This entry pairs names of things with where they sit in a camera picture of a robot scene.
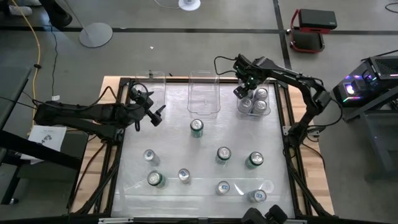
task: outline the wire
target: wire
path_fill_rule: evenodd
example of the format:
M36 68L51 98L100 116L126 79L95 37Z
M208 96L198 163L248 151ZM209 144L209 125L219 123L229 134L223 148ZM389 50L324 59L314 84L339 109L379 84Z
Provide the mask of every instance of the wire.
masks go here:
M307 138L309 141L311 141L311 142L319 142L319 140L312 140L312 139L310 139L309 136L308 136L308 134L307 134L306 138Z
M383 53L383 54L375 55L375 56L372 56L372 57L384 56L384 55L392 54L392 53L395 53L395 52L398 52L398 50L391 50L390 52L386 52L386 53ZM362 61L365 61L366 59L368 59L368 57L367 57L367 58L362 58L362 59L361 59L361 62L362 62Z
M33 106L26 105L25 103L20 103L20 102L18 102L18 101L11 100L11 99L9 99L9 98L5 98L5 97L2 97L2 96L0 96L0 98L5 99L5 100L8 100L8 101L11 101L11 102L14 102L14 103L17 103L17 104L20 104L20 105L27 106L27 107L29 107L29 108L32 108L33 110L36 110L36 108L34 108Z
M315 152L316 154L318 154L318 155L321 157L322 163L323 163L323 169L326 170L325 160L324 160L323 156L322 156L318 151L316 151L314 148L312 148L312 147L310 147L310 146L308 146L308 145L306 145L306 144L304 144L304 143L302 143L302 145L305 146L305 147L307 147L307 148L309 148L309 149L311 149L313 152Z
M94 138L97 138L97 135L95 134L91 139L89 139L87 142L90 142L91 140L93 140Z
M122 104L122 103L118 100L118 98L117 98L116 94L114 93L112 87L107 86L107 87L105 88L105 90L102 92L102 94L99 96L99 98L98 98L96 101L94 101L94 103L90 104L90 105L87 106L87 107L81 108L81 109L69 109L69 110L72 110L72 111L84 111L84 110L88 110L88 109L94 107L94 106L97 105L97 103L102 99L102 97L104 97L104 95L105 95L105 93L106 93L107 90L111 90L111 93L112 93L113 97L115 98L116 102L119 103L119 104L120 104L122 107L124 107L125 109L127 109L127 110L129 110L129 111L138 110L139 108L142 108L142 107L144 106L144 104L148 101L148 99L149 99L149 94L148 94L149 91L148 91L148 88L147 88L144 84L142 84L142 83L134 83L134 84L131 86L131 88L132 88L133 86L135 86L135 85L141 85L142 87L144 87L144 89L145 89L145 91L146 91L145 102L143 102L143 104L141 104L141 105L140 105L139 107L137 107L137 108L133 108L133 109L132 109L132 108L130 108L130 107L125 106L124 104ZM37 103L40 103L40 104L47 105L47 106L50 106L50 107L53 107L53 108L62 109L62 107L55 106L55 105L51 105L51 104L49 104L49 103L45 103L45 102L42 102L42 101L39 101L39 100L35 100L35 99L33 99L32 97L30 97L27 93L25 93L25 94L26 94L30 99L32 99L33 104L36 105L36 106L38 106Z
M398 11L394 11L394 10L388 8L389 6L392 6L392 5L395 5L395 4L398 4L398 2L387 4L386 6L384 6L384 8L387 9L388 11L390 11L390 12L398 13Z
M323 124L323 125L309 125L308 126L308 128L311 128L311 127L329 127L329 126L332 126L332 125L334 125L334 124L337 124L342 118L343 118L343 107L336 101L336 100L334 100L334 99L331 99L332 101L334 101L336 104L337 104L337 106L339 107L339 109L340 109L340 116L339 116L339 118L336 120L336 121L334 121L334 122L332 122L332 123L330 123L330 124Z
M225 73L229 73L229 72L233 72L233 73L236 74L236 71L233 71L233 70L228 70L228 71L226 71L226 72L218 73L218 72L217 72L216 60L219 59L219 58L223 58L223 59L231 60L231 61L236 61L236 58L228 58L228 57L224 57L224 56L217 56L217 57L215 57L215 58L214 58L214 69L216 70L216 74L217 74L217 75L224 75Z
M154 0L156 2L156 4L158 4L160 7L166 8L166 9L180 9L182 6L186 6L186 4L179 6L179 7L168 7L168 6L163 6L161 4L159 4L159 2L157 2L156 0Z
M53 26L52 26L52 24L50 23L50 21L49 21L49 24L50 24L50 26L51 26L51 33L52 33L52 35L54 36L54 40L55 40L55 58L54 58L54 65L53 65L53 67L52 67L52 74L51 74L51 76L52 76L52 85L51 85L51 96L54 96L54 83L55 83L55 77L54 77L54 72L55 72L55 68L56 68L56 66L57 66L57 59L58 59L58 49L57 49L57 47L58 47L58 41L57 41L57 36L54 34L54 32L53 32Z
M17 3L15 2L15 0L11 0L12 3L15 5L15 7L17 7L18 11L22 14L22 16L24 17L27 25L29 26L29 28L31 29L31 31L33 32L33 35L35 37L36 40L36 44L37 44L37 63L35 64L35 74L33 76L33 82L32 82L32 91L33 91L33 99L36 99L36 90L35 90L35 86L36 86L36 77L37 74L39 72L39 68L40 66L40 59L41 59L41 51L40 51L40 42L39 39L37 38L36 32L33 29L32 25L30 24L30 22L27 20L26 16L24 15L24 13L22 12L22 10L20 9L20 7L17 5ZM34 117L35 117L35 110L32 111L32 128L33 125L35 124L34 121Z
M94 161L95 157L102 151L102 149L105 147L106 144L102 144L102 146L94 153L93 157L91 157L91 159L88 161L86 168L84 169L83 173L81 174L80 180L76 185L76 189L73 193L72 198L70 198L70 201L68 203L68 210L71 209L72 206L72 202L75 200L77 192L79 190L80 184L81 184L81 180L83 180L84 176L87 173L88 168L90 167L91 163Z

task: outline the concrete floor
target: concrete floor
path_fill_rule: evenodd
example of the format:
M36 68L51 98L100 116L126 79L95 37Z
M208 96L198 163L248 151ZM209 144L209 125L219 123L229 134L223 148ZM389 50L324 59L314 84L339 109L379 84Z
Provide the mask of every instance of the concrete floor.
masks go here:
M177 5L177 1L158 1L167 6ZM134 75L149 69L188 75L192 70L213 70L213 59L217 55L235 57L242 53L250 59L265 55L284 65L272 0L202 0L201 8L194 12L164 9L149 0L70 2L85 24L105 22L114 28L268 29L275 34L118 32L105 46L88 49L79 43L79 33L55 32L59 52L55 94L66 103L95 101L105 75ZM384 9L389 2L393 1L279 0L279 6L285 29L295 9L310 8L335 11L338 30L397 30L398 14ZM34 9L30 21L33 26L48 25L48 17L40 8ZM0 26L25 24L22 19L2 17ZM70 25L78 26L76 19ZM326 49L316 55L288 49L292 68L321 78L331 90L359 65L361 58L397 48L398 35L369 34L325 35ZM50 32L37 32L37 35L43 69L37 77L36 92L38 99L49 100L55 42ZM31 67L37 56L34 38L28 31L0 31L0 52L0 65ZM220 70L230 66L230 63L221 63ZM32 79L25 91L32 92ZM29 103L24 95L20 101ZM329 123L337 116L338 108L331 103L315 122ZM26 136L30 120L31 110L16 106L6 130ZM358 121L340 122L324 131L320 138L335 213L343 218L398 223L398 183L368 183L363 178L377 169L377 164L360 128ZM0 167L0 174L6 178L11 172L9 167L4 167ZM62 214L61 209L58 212L54 215Z

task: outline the power cord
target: power cord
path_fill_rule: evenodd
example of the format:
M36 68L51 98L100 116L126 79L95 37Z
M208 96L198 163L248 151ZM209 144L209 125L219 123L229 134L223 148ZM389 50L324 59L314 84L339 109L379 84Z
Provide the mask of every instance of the power cord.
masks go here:
M32 108L33 110L36 110L36 108L34 108L33 106L26 105L25 103L20 103L20 102L18 102L18 101L11 100L11 99L9 99L9 98L5 98L5 97L2 97L2 96L0 96L0 98L1 98L1 99L5 99L5 100L8 100L8 101L11 101L11 102L14 102L14 103L17 103L17 104L19 104L19 105L27 106L27 107L29 107L29 108Z
M302 145L305 146L305 147L307 147L307 148L309 148L309 149L311 149L313 152L315 152L316 154L318 154L318 156L321 157L322 163L323 163L323 169L326 170L325 160L323 159L323 156L320 154L320 152L316 151L314 148L312 148L312 147L310 147L310 146L308 146L308 145L306 145L306 144L304 144L304 143L302 143Z
M238 59L238 58L228 58L228 57L224 57L224 56L217 56L217 57L215 57L213 63L214 63L214 69L215 69L217 75L224 75L225 73L229 73L229 72L232 72L232 73L235 73L235 74L236 74L236 71L234 71L234 70L228 70L228 71L226 71L226 72L218 73L216 61L217 61L217 59L219 59L219 58L223 58L223 59L225 59L225 60L230 60L230 61L236 61L236 60ZM252 67L252 68L254 68L254 69L256 69L256 70L265 70L265 71L273 70L273 71L278 71L278 72L285 72L284 69L279 69L279 68L261 68L261 67L258 67L258 66L255 66L255 65L250 65L250 64L248 65L248 67ZM302 78L302 79L312 79L312 80L319 81L319 82L321 83L321 85L323 86L323 81L322 81L320 78L305 77L305 76L301 76L301 78Z
M161 5L159 2L157 2L156 0L154 0L156 2L156 4L158 4L160 7L166 8L166 9L180 9L182 6L186 6L186 4L179 6L179 7L168 7L168 6L163 6Z
M89 139L87 142L90 142L91 140L93 140L96 136L92 137L91 139ZM91 159L88 161L86 168L84 169L83 173L81 174L80 180L76 185L76 189L73 193L72 198L70 198L69 202L68 202L68 213L70 212L70 209L72 208L72 203L76 198L77 192L79 190L80 184L81 184L81 180L83 180L84 176L87 173L88 168L90 167L91 163L94 161L95 157L102 151L102 149L105 147L106 144L103 144L93 155L93 157L91 157Z
M237 58L228 58L228 57L224 57L224 56L217 56L217 57L215 57L215 58L214 58L214 69L216 70L216 74L217 74L217 75L224 75L225 73L229 73L229 72L232 72L232 73L235 73L235 74L236 74L236 71L234 71L234 70L228 70L228 71L226 71L226 72L218 73L218 72L217 72L217 64L216 64L216 61L217 61L217 59L219 59L219 58L223 58L223 59L225 59L225 60L230 60L230 61L236 61L236 59L237 59Z
M386 6L384 6L384 8L387 9L388 11L390 11L390 12L398 13L398 11L395 11L395 10L392 10L392 9L388 8L389 6L392 6L392 5L395 5L395 4L398 4L398 2L387 4Z
M52 67L52 73L51 73L51 76L52 76L51 96L54 96L54 83L55 83L54 73L55 73L55 68L57 66L57 59L58 59L58 48L57 48L58 47L58 40L57 40L57 36L54 34L54 32L52 30L53 26L52 26L50 21L49 21L49 24L51 26L51 33L54 36L54 40L55 40L55 58L54 58L54 65Z
M102 97L104 97L104 95L105 95L105 93L106 93L107 90L110 90L110 91L111 91L111 93L112 93L113 97L115 98L116 102L119 103L121 106L123 106L125 109L127 109L127 110L129 110L129 111L138 110L139 108L142 108L143 105L148 101L148 98L149 98L149 94L148 94L148 93L149 93L149 91L148 91L148 88L147 88L144 84L142 84L142 83L134 83L134 84L132 85L132 87L134 87L135 85L141 85L141 86L145 89L145 91L146 91L145 102L144 102L142 105L140 105L139 107L137 107L137 108L132 109L132 108L130 108L130 107L125 106L124 104L122 104L122 103L118 100L118 98L117 98L116 94L114 93L112 87L107 86L107 87L105 88L105 90L102 92L102 94L99 96L99 98L98 98L94 103L92 103L92 104L90 104L89 106L87 106L87 107L85 107L85 108L82 108L82 109L71 109L71 110L73 110L73 111L84 111L84 110L88 110L88 109L94 107L94 106L97 105L97 103L102 99ZM55 106L55 105L51 105L51 104L48 104L48 103L45 103L45 102L42 102L42 101L39 101L39 100L35 100L35 99L33 99L31 96L29 96L27 93L25 93L24 91L23 91L23 93L24 93L25 95L27 95L27 96L32 100L33 104L36 105L36 106L38 106L39 103L40 103L40 104L47 105L47 106L50 106L50 107L53 107L53 108L61 109L61 107L59 107L59 106Z
M39 39L37 38L36 32L33 29L32 25L30 24L30 22L27 20L26 16L24 15L24 13L22 12L22 10L20 9L20 7L17 5L17 3L15 2L15 0L11 0L12 3L15 5L15 7L17 7L18 11L21 13L21 15L24 17L24 20L26 21L27 25L29 26L29 28L31 29L35 40L36 40L36 44L37 44L37 63L34 65L35 67L35 74L33 76L33 82L32 82L32 91L33 91L33 99L36 99L36 91L35 91L35 86L36 86L36 77L37 74L39 72L39 69L41 68L40 66L40 59L41 59L41 51L40 51L40 42ZM35 117L35 110L32 111L32 128L33 125L35 124L35 121L33 120L33 118Z
M334 122L332 122L332 123L330 123L330 124L309 125L308 128L307 128L307 132L308 132L308 129L309 129L309 128L312 128L312 127L321 127L321 128L325 128L325 127L332 126L332 125L334 125L334 124L337 124L337 123L343 118L343 107L342 107L336 100L334 100L334 99L331 99L331 100L332 100L333 102L335 102L335 103L337 104L337 106L339 107L339 109L340 109L340 116L339 116L339 118L338 118L336 121L334 121Z
M392 53L395 53L395 52L398 52L398 50L391 50L391 51L389 51L389 52L386 52L386 53L383 53L383 54L378 54L378 55L375 55L375 56L372 56L372 57L385 56L385 55L389 55L389 54L392 54ZM362 59L361 59L361 62L365 61L366 59L368 59L368 57L367 57L367 58L362 58Z

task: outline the green soda can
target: green soda can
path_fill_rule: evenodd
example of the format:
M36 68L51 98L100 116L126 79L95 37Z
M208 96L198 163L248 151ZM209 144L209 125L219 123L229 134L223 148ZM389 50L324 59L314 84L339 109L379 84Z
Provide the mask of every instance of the green soda can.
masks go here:
M203 135L203 121L194 119L190 126L193 137L200 138Z

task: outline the wooden table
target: wooden table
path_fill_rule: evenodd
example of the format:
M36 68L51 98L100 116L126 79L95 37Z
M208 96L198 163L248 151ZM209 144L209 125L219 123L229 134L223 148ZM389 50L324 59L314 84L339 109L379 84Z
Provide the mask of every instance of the wooden table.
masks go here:
M117 92L120 78L122 77L104 77L100 93L102 93L107 86L112 87L112 89L115 92ZM173 79L173 78L187 78L187 77L168 77L168 78ZM285 99L284 92L281 90L280 94L282 98L282 107L284 109L285 121L288 122L289 119L287 116L288 113L287 113L286 102L284 100ZM305 112L305 104L302 99L302 94L297 88L294 88L292 86L289 87L289 94L290 94L291 104L293 107L294 118L295 121L298 121L304 115ZM113 98L110 91L107 91L103 99L99 101L99 103L114 103L114 102L115 99ZM308 139L304 140L304 143L314 148L318 152L320 151L318 143L311 142ZM80 176L85 167L87 166L87 163L90 160L90 158L101 147L101 145L102 144L100 143L100 140L98 138L88 143L83 164L81 166ZM109 167L113 163L115 150L116 148L113 148L112 150ZM97 187L98 182L100 181L100 175L104 161L104 152L105 150L103 149L97 155L93 163L88 168L88 172L86 173L84 179L81 182L80 188L78 189L78 193L76 195L76 199L73 203L72 206L73 212L81 208L81 206L89 199L94 189ZM301 147L301 155L302 155L303 166L304 166L305 177L307 180L308 188L311 190L312 194L314 194L317 200L322 204L323 208L326 211L328 211L329 213L334 213L333 206L331 204L328 182L326 181L325 170L323 168L321 158L319 157L318 154L312 152L310 149L306 148L305 146ZM301 211L304 212L305 207L304 207L303 195L297 184L296 186L297 186L299 206ZM108 187L109 184L107 188L104 190L102 198L103 203L101 204L100 211L103 211L106 205L106 200L108 198Z

